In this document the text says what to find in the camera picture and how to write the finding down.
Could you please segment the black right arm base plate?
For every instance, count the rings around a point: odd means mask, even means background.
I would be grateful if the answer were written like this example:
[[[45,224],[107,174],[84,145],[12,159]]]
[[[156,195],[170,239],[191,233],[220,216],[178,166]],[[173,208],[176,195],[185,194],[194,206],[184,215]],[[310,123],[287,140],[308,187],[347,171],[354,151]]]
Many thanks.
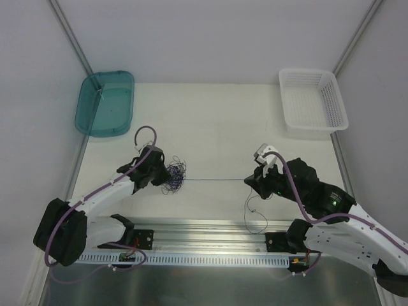
[[[290,252],[285,232],[265,233],[265,243],[267,252]]]

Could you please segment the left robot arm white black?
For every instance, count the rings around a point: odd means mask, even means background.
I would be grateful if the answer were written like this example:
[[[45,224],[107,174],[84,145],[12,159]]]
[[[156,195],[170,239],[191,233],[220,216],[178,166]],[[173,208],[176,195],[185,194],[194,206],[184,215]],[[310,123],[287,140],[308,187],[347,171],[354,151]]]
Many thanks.
[[[52,200],[33,244],[62,266],[72,265],[86,249],[136,247],[142,240],[133,222],[120,214],[103,217],[101,213],[148,184],[161,186],[169,179],[164,152],[147,145],[140,156],[119,167],[111,181],[91,196]]]

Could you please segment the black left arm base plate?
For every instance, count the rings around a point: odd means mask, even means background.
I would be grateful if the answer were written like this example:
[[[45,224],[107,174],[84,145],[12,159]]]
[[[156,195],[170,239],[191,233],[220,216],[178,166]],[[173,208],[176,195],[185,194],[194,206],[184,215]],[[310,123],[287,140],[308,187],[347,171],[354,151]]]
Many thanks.
[[[154,242],[154,230],[133,229],[131,231],[130,246],[140,250],[152,250]]]

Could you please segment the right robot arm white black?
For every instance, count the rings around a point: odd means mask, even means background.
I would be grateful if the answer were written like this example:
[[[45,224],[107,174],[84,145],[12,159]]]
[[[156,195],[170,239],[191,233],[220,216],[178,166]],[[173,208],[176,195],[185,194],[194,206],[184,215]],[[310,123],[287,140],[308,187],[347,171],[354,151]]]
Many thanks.
[[[266,234],[270,252],[320,252],[345,261],[374,277],[382,288],[407,297],[407,242],[370,217],[343,189],[321,181],[300,158],[284,162],[257,157],[244,182],[262,199],[280,196],[298,204],[303,215],[287,231]]]

